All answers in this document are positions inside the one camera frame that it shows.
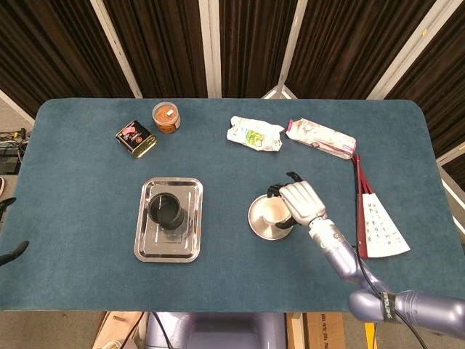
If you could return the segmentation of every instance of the robot finger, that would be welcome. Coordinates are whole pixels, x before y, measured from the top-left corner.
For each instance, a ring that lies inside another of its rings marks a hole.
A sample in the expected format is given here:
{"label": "robot finger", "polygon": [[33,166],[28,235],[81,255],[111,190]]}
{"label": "robot finger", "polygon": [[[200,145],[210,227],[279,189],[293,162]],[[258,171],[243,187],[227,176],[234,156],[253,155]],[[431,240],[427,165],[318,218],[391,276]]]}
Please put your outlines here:
{"label": "robot finger", "polygon": [[275,225],[277,228],[280,228],[280,229],[288,229],[295,224],[299,224],[299,222],[297,222],[293,217],[291,217],[285,222],[279,222],[279,223],[276,223]]}
{"label": "robot finger", "polygon": [[284,185],[283,184],[274,184],[274,185],[271,185],[269,188],[268,188],[268,191],[267,191],[267,197],[268,198],[271,198],[272,196],[281,196],[281,194],[279,194],[279,190],[283,187]]}
{"label": "robot finger", "polygon": [[294,180],[294,182],[301,182],[303,179],[294,171],[286,172],[286,174]]}

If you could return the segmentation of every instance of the stainless steel tray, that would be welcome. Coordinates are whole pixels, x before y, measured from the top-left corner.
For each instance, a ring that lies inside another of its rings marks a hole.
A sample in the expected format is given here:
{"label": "stainless steel tray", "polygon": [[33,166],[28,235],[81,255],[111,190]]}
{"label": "stainless steel tray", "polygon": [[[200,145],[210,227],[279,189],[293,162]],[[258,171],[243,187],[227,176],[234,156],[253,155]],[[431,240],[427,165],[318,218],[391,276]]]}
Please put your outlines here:
{"label": "stainless steel tray", "polygon": [[[159,193],[175,195],[186,214],[175,230],[152,221],[148,205]],[[194,178],[157,177],[145,182],[140,197],[134,253],[143,262],[192,262],[201,249],[203,186]]]}

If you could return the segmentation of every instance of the black cup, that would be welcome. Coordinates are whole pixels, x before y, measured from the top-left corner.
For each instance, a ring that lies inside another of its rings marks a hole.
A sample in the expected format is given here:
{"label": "black cup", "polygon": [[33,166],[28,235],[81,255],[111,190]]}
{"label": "black cup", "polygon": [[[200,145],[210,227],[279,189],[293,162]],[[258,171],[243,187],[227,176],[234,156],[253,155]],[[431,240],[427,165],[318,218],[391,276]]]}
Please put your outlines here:
{"label": "black cup", "polygon": [[148,204],[148,215],[163,228],[173,230],[184,220],[184,210],[176,196],[170,193],[155,195]]}

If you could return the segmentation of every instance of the cup and saucer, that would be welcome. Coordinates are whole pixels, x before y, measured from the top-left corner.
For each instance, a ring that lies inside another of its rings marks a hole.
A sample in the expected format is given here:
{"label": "cup and saucer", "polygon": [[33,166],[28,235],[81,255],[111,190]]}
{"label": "cup and saucer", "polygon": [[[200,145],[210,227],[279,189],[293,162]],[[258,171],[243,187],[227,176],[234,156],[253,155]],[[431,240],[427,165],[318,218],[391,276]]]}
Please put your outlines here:
{"label": "cup and saucer", "polygon": [[266,195],[260,196],[248,209],[248,223],[254,233],[266,240],[285,238],[292,227],[280,229],[276,223],[285,222],[291,218],[291,213],[282,198]]}

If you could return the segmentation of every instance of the brown jar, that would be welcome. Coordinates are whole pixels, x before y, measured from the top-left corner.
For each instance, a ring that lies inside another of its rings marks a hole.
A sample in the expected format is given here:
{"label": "brown jar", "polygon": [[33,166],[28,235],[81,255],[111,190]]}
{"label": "brown jar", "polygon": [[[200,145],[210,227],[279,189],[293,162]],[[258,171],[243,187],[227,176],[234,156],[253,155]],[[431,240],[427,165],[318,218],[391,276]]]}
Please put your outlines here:
{"label": "brown jar", "polygon": [[158,129],[163,133],[175,133],[181,126],[177,106],[171,102],[157,104],[152,110],[152,117]]}

